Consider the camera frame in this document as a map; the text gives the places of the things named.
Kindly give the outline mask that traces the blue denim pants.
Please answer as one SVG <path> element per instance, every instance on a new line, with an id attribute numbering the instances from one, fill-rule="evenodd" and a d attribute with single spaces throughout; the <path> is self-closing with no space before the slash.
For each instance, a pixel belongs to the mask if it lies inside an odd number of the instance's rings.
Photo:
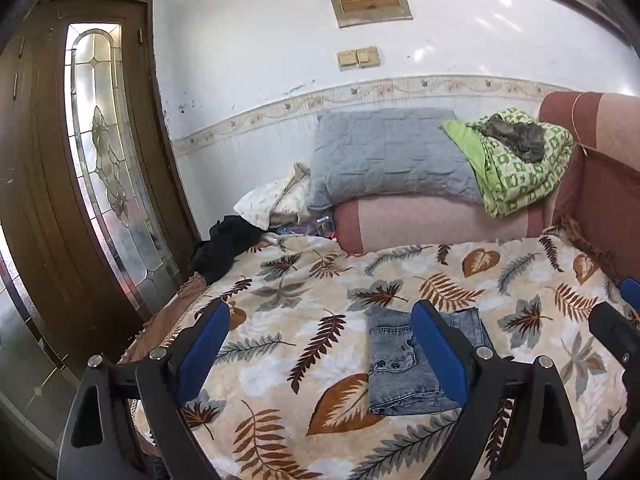
<path id="1" fill-rule="evenodd" d="M 369 412 L 409 416 L 463 408 L 470 375 L 431 315 L 368 312 Z"/>

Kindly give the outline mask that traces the pink red sofa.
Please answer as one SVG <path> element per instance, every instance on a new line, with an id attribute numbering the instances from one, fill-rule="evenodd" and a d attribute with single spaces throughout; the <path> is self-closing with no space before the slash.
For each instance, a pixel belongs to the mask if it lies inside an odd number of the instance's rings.
<path id="1" fill-rule="evenodd" d="M 348 252 L 413 244 L 458 244 L 536 237 L 568 224 L 591 246 L 614 282 L 639 275 L 639 100 L 617 93 L 560 91 L 538 117 L 577 143 L 560 186 L 503 219 L 482 206 L 424 195 L 363 197 L 334 212 L 337 240 Z"/>

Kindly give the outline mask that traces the green patterned folded quilt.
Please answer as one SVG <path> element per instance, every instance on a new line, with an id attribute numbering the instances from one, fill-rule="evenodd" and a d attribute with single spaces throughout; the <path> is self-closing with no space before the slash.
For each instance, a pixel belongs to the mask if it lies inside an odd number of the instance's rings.
<path id="1" fill-rule="evenodd" d="M 447 119 L 442 128 L 470 163 L 486 212 L 494 218 L 506 217 L 542 200 L 560 184 L 574 152 L 574 139 L 567 128 L 538 122 L 516 107 L 500 112 L 508 122 L 536 122 L 544 128 L 544 159 L 523 162 L 504 144 L 479 133 L 475 122 Z"/>

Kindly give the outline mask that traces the dark olive crumpled garment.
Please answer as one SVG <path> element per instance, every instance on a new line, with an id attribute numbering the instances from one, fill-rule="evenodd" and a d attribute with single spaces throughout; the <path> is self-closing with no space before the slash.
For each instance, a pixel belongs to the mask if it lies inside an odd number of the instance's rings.
<path id="1" fill-rule="evenodd" d="M 523 162 L 533 164 L 544 159 L 544 128 L 536 122 L 508 122 L 502 115 L 493 114 L 475 129 L 504 144 Z"/>

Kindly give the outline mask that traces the leaf print blanket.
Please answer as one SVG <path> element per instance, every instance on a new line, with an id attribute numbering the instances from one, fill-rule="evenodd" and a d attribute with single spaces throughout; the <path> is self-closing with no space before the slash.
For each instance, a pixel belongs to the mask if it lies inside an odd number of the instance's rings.
<path id="1" fill-rule="evenodd" d="M 623 369 L 592 336 L 605 301 L 637 321 L 610 256 L 567 230 L 508 242 L 344 250 L 312 236 L 265 236 L 220 281 L 191 278 L 125 353 L 168 346 L 213 301 L 230 330 L 183 415 L 225 479 L 416 479 L 454 429 L 412 338 L 427 300 L 500 358 L 548 356 L 598 478 L 623 446 Z"/>

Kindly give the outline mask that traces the black cloth pile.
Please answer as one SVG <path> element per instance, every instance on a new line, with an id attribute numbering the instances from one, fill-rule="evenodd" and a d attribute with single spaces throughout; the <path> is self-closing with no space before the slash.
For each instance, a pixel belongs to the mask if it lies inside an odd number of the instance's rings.
<path id="1" fill-rule="evenodd" d="M 191 273 L 200 274 L 207 285 L 223 278 L 234 259 L 260 242 L 265 231 L 240 216 L 224 216 L 209 229 L 209 239 L 197 242 L 189 261 Z"/>

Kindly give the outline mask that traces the brown wooden glass door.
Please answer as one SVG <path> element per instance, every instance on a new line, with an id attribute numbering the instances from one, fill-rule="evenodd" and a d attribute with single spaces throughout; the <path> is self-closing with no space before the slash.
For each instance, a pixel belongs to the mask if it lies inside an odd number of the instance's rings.
<path id="1" fill-rule="evenodd" d="M 88 357 L 124 354 L 194 240 L 152 0 L 1 0 L 1 416 L 21 448 L 54 466 Z"/>

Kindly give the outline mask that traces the grey quilted pillow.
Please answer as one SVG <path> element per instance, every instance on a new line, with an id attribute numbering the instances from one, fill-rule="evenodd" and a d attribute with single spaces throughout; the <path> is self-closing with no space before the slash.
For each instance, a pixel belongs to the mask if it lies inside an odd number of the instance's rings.
<path id="1" fill-rule="evenodd" d="M 468 159 L 442 128 L 455 117 L 437 107 L 318 114 L 307 207 L 392 194 L 483 203 Z"/>

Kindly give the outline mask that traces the white floral pillow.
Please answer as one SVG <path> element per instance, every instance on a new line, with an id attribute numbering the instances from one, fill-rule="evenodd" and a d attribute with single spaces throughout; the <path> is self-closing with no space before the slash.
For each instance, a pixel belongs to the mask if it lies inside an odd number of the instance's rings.
<path id="1" fill-rule="evenodd" d="M 302 162 L 296 162 L 286 178 L 254 188 L 233 206 L 233 210 L 263 231 L 300 223 L 312 217 L 307 208 L 309 185 L 309 168 Z"/>

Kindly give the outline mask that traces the beige wall switch panel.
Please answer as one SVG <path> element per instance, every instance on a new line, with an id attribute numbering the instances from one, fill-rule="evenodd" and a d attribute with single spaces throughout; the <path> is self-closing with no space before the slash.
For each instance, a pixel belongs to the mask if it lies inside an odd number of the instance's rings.
<path id="1" fill-rule="evenodd" d="M 336 60 L 340 70 L 378 67 L 381 64 L 377 47 L 341 51 L 337 53 Z"/>

